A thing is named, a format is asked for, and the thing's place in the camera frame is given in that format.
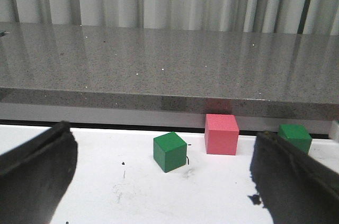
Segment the red cube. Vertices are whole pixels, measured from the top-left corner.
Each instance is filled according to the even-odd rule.
[[[239,127],[234,115],[206,114],[207,154],[236,155]]]

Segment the toy block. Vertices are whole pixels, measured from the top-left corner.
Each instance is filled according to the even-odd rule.
[[[175,132],[153,139],[153,158],[167,173],[186,164],[187,143]]]
[[[278,135],[298,149],[308,153],[312,143],[312,137],[304,126],[297,124],[281,124],[279,126]]]
[[[207,154],[236,155],[239,127],[234,115],[206,114]]]

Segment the black mark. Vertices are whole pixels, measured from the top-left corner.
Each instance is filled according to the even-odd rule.
[[[249,199],[252,200],[253,204],[261,204],[260,196],[259,195],[254,194],[253,196],[248,196],[248,197],[249,197]]]

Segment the gray countertop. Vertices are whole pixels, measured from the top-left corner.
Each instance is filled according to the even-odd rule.
[[[339,119],[337,36],[0,29],[0,103]]]

